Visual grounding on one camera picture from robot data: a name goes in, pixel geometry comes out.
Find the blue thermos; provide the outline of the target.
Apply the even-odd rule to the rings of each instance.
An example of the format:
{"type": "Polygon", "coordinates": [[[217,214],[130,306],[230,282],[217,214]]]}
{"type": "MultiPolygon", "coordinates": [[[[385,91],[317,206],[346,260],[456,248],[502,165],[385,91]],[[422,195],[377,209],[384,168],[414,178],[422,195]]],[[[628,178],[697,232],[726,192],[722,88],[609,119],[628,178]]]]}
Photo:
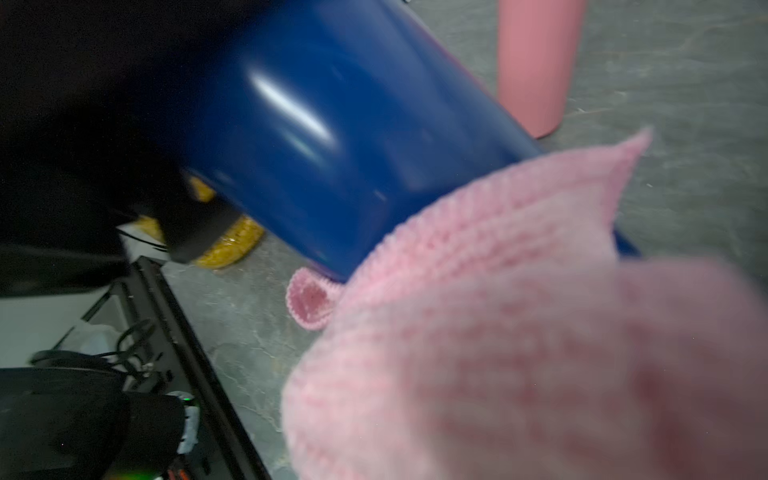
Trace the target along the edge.
{"type": "Polygon", "coordinates": [[[541,146],[398,1],[278,1],[146,75],[160,145],[321,273],[541,146]]]}

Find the pink thermos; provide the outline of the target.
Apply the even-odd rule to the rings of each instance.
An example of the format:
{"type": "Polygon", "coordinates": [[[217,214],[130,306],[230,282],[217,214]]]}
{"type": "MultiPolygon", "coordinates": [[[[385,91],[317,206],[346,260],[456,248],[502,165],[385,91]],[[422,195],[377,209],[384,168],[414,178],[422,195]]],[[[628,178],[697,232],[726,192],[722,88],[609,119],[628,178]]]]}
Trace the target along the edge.
{"type": "Polygon", "coordinates": [[[532,137],[545,137],[564,117],[587,2],[502,0],[497,5],[498,100],[532,137]]]}

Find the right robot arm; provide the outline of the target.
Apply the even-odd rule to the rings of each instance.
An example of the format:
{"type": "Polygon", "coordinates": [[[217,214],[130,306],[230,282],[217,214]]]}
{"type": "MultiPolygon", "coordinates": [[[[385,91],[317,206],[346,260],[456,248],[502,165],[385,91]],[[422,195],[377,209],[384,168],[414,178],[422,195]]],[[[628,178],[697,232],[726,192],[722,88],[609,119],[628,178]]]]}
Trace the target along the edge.
{"type": "Polygon", "coordinates": [[[190,395],[127,392],[106,370],[1,372],[4,479],[156,479],[197,443],[190,395]]]}

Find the pink microfiber cloth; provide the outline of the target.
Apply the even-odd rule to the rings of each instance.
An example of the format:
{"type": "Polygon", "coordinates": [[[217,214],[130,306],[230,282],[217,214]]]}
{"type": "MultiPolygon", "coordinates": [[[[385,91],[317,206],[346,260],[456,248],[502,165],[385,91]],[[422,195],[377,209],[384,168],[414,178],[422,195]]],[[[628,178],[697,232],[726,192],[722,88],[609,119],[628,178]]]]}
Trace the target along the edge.
{"type": "Polygon", "coordinates": [[[652,139],[513,165],[298,270],[318,338],[282,392],[301,479],[763,479],[767,302],[729,266],[623,259],[652,139]]]}

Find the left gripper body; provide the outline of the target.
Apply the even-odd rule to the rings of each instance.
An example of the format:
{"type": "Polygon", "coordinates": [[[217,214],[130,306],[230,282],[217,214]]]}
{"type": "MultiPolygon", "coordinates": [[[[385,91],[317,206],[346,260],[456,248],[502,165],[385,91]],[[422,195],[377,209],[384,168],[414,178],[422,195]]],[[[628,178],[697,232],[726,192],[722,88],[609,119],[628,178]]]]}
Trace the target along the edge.
{"type": "Polygon", "coordinates": [[[179,159],[114,107],[123,82],[241,25],[248,1],[1,5],[1,293],[81,293],[126,274],[119,226],[163,226],[170,256],[204,254],[239,219],[200,202],[179,159]]]}

